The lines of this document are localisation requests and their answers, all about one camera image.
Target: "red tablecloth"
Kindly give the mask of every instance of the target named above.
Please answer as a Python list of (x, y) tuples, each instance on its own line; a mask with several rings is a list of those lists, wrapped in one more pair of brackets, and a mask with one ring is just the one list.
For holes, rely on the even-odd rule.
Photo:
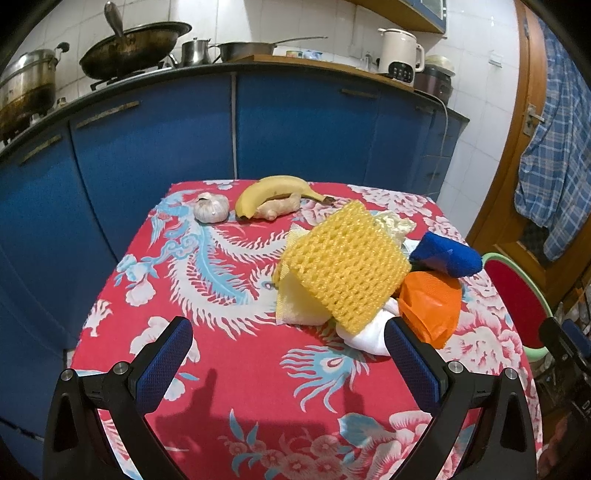
[[(170, 189), (93, 306), (73, 367), (105, 372), (132, 361), (174, 316), (186, 316), (193, 346), (147, 419), (190, 479), (389, 479), (431, 419), (418, 410), (394, 363), (347, 347), (329, 324), (275, 325), (271, 274), (290, 225), (310, 229), (335, 209), (305, 201), (273, 223), (237, 222), (233, 212), (215, 226), (194, 221), (199, 193), (220, 191), (233, 206), (250, 183), (186, 182)], [(359, 199), (370, 210), (411, 218), (412, 239), (431, 230), (463, 241), (424, 197), (331, 183), (314, 188), (341, 205)], [(519, 372), (539, 454), (540, 407), (521, 340), (484, 271), (462, 283), (457, 331), (439, 353), (473, 372)], [(125, 472), (140, 478), (112, 421), (101, 415)], [(475, 421), (471, 412), (439, 478), (453, 473)]]

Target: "door latch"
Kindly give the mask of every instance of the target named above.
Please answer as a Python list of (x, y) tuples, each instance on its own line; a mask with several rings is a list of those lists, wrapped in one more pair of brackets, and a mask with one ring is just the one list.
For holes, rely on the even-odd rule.
[(541, 124), (546, 123), (544, 117), (535, 113), (535, 105), (530, 103), (527, 106), (527, 110), (525, 111), (525, 121), (523, 126), (523, 133), (525, 133), (528, 137), (531, 137), (535, 131), (534, 118)]

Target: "cabinet handle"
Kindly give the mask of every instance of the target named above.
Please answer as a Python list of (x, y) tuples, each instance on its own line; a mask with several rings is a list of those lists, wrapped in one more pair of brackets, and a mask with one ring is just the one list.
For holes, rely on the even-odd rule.
[(348, 88), (341, 88), (341, 93), (345, 95), (351, 95), (354, 97), (363, 97), (363, 98), (371, 98), (372, 100), (377, 100), (378, 96), (375, 93), (368, 93), (368, 92), (360, 92), (358, 90), (349, 90)]
[(86, 127), (87, 125), (91, 124), (92, 122), (96, 122), (97, 120), (100, 120), (101, 118), (105, 118), (106, 116), (113, 115), (114, 113), (122, 112), (123, 110), (135, 108), (138, 105), (139, 105), (139, 100), (136, 100), (134, 102), (124, 103), (123, 105), (109, 108), (108, 110), (105, 110), (104, 112), (97, 113), (94, 116), (88, 117), (86, 120), (82, 120), (82, 122), (80, 122), (79, 124), (76, 124), (76, 128)]
[(31, 160), (35, 155), (37, 155), (41, 150), (45, 150), (47, 147), (53, 145), (54, 143), (58, 143), (61, 141), (61, 135), (57, 134), (48, 140), (45, 140), (41, 145), (36, 146), (33, 148), (27, 155), (25, 155), (22, 160), (18, 163), (19, 166), (24, 164), (27, 160)]
[(428, 106), (419, 106), (419, 105), (415, 105), (414, 109), (417, 112), (428, 113), (429, 115), (432, 115), (433, 112), (435, 111), (432, 108), (429, 108)]

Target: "green stool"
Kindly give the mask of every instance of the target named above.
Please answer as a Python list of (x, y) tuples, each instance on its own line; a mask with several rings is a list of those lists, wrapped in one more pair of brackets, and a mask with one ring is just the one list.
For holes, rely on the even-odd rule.
[[(513, 260), (504, 255), (486, 254), (482, 257), (482, 264), (507, 307), (519, 335), (523, 334), (530, 339), (535, 335), (537, 339), (537, 329), (541, 322), (552, 316), (540, 289)], [(532, 319), (534, 322), (539, 320), (539, 323), (532, 325)], [(530, 348), (524, 345), (523, 348), (531, 364), (548, 354), (545, 346)]]

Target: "wooden shelf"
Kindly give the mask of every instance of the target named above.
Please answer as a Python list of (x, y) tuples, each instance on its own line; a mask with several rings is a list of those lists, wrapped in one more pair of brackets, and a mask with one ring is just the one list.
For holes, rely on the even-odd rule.
[(304, 67), (315, 67), (318, 69), (325, 69), (325, 70), (337, 70), (339, 72), (349, 73), (351, 75), (355, 75), (357, 77), (367, 78), (370, 80), (374, 80), (375, 82), (383, 83), (385, 85), (390, 85), (392, 87), (399, 88), (401, 90), (406, 90), (407, 92), (414, 92), (414, 88), (406, 83), (399, 82), (398, 80), (392, 80), (382, 75), (378, 75), (376, 73), (366, 72), (365, 70), (359, 70), (355, 67), (350, 67), (349, 65), (342, 65), (340, 63), (332, 63), (329, 61), (320, 61), (320, 60), (307, 60), (307, 59), (297, 59), (292, 57), (280, 57), (275, 55), (251, 55), (250, 57), (244, 57), (242, 59), (237, 59), (237, 62), (243, 61), (253, 61), (253, 62), (262, 62), (262, 63), (289, 63), (294, 65), (302, 65)]
[(420, 32), (445, 33), (433, 25), (413, 7), (402, 0), (349, 0), (351, 3), (365, 7), (405, 30)]

